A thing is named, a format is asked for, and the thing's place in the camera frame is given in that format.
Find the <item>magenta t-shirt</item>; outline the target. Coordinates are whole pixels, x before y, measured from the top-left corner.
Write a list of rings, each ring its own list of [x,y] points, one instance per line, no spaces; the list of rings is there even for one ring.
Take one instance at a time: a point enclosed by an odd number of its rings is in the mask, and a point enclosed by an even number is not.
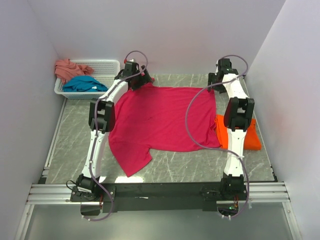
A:
[[[115,105],[110,150],[127,177],[151,160],[150,149],[192,152],[218,148],[216,99],[196,87],[158,87],[148,83],[126,92]]]

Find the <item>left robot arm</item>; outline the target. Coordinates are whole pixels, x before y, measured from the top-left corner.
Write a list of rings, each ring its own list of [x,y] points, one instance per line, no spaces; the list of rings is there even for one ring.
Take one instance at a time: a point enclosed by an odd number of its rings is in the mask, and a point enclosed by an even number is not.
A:
[[[116,125],[116,103],[129,90],[137,90],[152,81],[146,65],[140,66],[134,60],[126,61],[124,69],[119,71],[107,92],[90,102],[90,144],[84,167],[72,190],[73,197],[95,201],[103,196],[103,190],[98,185],[101,160],[109,133]]]

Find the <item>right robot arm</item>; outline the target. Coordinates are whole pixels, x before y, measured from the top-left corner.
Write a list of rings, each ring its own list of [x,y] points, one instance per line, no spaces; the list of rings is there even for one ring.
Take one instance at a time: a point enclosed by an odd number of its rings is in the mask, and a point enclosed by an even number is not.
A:
[[[219,193],[224,200],[234,200],[237,197],[247,197],[245,186],[246,171],[243,164],[245,136],[252,122],[255,101],[250,98],[242,87],[240,78],[247,74],[239,73],[233,68],[227,55],[217,60],[215,72],[208,74],[207,91],[227,93],[228,103],[223,116],[223,125],[227,131],[227,160],[220,182]]]

